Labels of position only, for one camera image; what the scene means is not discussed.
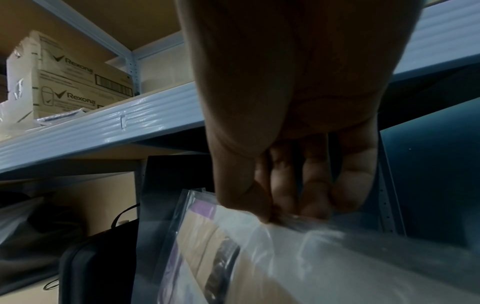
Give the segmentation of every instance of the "black plastic bag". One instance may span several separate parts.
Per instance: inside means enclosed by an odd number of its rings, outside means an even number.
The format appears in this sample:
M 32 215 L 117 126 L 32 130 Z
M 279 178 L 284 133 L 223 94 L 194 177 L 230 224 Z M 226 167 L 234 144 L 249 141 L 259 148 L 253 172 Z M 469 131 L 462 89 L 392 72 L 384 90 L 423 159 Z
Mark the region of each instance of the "black plastic bag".
M 43 198 L 0 208 L 0 295 L 57 275 L 63 252 L 83 237 L 68 207 Z

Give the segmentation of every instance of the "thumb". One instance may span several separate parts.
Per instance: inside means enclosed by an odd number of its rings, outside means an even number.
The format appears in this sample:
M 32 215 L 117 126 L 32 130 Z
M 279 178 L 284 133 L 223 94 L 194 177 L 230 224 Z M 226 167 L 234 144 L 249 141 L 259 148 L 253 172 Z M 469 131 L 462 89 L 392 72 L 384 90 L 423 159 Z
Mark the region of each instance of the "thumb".
M 218 202 L 226 208 L 249 211 L 268 222 L 272 204 L 267 192 L 255 181 L 256 160 L 241 156 L 208 130 L 207 138 Z

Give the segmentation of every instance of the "black strap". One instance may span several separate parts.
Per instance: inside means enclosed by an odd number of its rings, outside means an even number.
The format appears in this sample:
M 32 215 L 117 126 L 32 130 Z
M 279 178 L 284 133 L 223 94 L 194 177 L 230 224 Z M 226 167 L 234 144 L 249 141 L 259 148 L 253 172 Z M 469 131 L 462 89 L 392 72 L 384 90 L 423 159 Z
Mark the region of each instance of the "black strap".
M 122 211 L 119 215 L 116 216 L 116 218 L 113 220 L 113 223 L 111 224 L 111 228 L 115 228 L 117 226 L 117 222 L 119 221 L 120 217 L 122 216 L 122 214 L 124 214 L 125 212 L 129 211 L 129 210 L 132 210 L 133 208 L 137 208 L 139 207 L 140 204 L 137 204 L 137 205 L 134 205 L 134 206 L 131 206 L 131 207 L 128 207 L 127 209 L 125 209 L 124 211 Z

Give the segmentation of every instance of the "finger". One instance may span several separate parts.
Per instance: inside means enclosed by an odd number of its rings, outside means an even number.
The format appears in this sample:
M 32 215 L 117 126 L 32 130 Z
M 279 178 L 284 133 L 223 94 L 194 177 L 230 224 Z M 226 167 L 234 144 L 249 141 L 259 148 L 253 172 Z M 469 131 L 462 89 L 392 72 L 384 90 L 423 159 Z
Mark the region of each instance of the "finger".
M 218 202 L 226 208 L 249 211 L 261 221 L 268 222 L 272 203 L 267 192 L 254 179 L 255 159 L 236 154 L 214 135 L 207 136 Z
M 342 153 L 340 175 L 331 190 L 338 211 L 350 212 L 366 200 L 377 169 L 377 117 L 338 131 Z
M 270 195 L 270 168 L 268 154 L 265 152 L 255 159 L 255 180 Z
M 283 212 L 298 214 L 292 142 L 286 140 L 274 143 L 270 147 L 270 158 L 270 185 L 273 205 Z
M 329 191 L 332 186 L 328 136 L 315 134 L 298 141 L 305 158 L 300 215 L 328 219 L 332 215 Z

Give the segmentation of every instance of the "hand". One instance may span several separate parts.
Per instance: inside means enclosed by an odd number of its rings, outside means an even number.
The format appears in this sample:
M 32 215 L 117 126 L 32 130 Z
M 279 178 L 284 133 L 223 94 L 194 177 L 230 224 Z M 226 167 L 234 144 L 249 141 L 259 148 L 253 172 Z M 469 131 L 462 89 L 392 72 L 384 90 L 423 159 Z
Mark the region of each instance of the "hand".
M 366 199 L 377 109 L 421 0 L 177 0 L 225 207 L 328 218 Z M 341 173 L 332 181 L 327 138 Z M 292 144 L 305 157 L 297 195 Z

